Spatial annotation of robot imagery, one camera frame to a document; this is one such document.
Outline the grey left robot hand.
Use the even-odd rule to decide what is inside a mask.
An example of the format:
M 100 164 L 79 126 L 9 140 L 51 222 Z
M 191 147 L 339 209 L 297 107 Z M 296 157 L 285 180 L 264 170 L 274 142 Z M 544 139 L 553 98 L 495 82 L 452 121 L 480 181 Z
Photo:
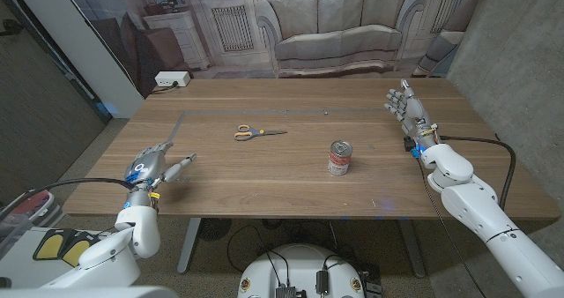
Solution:
M 124 208 L 152 206 L 152 199 L 156 197 L 151 197 L 150 194 L 161 183 L 171 183 L 178 179 L 183 169 L 196 158 L 197 155 L 192 153 L 173 166 L 167 167 L 165 155 L 173 145 L 172 142 L 167 141 L 147 148 L 126 167 L 124 179 L 133 187 L 126 197 Z

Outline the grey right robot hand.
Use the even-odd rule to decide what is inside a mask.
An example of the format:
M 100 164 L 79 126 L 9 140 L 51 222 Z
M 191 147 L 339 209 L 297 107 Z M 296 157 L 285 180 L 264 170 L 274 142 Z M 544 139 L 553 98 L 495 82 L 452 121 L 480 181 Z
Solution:
M 384 104 L 384 108 L 396 117 L 401 123 L 404 134 L 419 149 L 426 150 L 441 143 L 436 132 L 437 126 L 432 123 L 430 115 L 406 79 L 400 80 L 399 90 L 390 89 L 386 98 L 388 101 Z

